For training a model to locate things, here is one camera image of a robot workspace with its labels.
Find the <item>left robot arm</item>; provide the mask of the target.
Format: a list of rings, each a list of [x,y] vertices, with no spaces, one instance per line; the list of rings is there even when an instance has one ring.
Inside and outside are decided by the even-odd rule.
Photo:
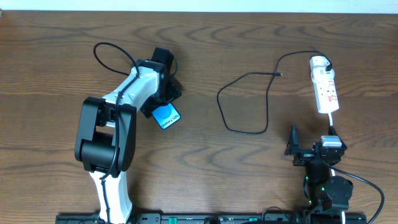
[[[181,95],[170,70],[174,64],[172,57],[138,60],[115,90],[82,104],[75,158],[96,185],[102,222],[127,223],[133,211],[126,172],[136,150],[138,112],[161,129],[181,118],[172,104]]]

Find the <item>blue Galaxy smartphone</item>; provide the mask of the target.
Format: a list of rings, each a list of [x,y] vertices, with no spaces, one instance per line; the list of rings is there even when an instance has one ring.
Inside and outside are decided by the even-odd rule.
[[[172,103],[166,106],[160,106],[152,112],[152,116],[162,129],[171,127],[174,123],[181,119],[180,113]]]

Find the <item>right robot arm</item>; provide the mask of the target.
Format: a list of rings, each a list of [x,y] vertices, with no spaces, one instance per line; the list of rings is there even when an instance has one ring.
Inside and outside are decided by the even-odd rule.
[[[315,142],[311,149],[299,146],[297,130],[290,128],[289,140],[284,154],[293,156],[294,166],[304,166],[303,191],[310,207],[302,212],[302,223],[344,223],[345,211],[353,193],[353,183],[333,175],[331,167],[339,163],[347,150],[334,127]]]

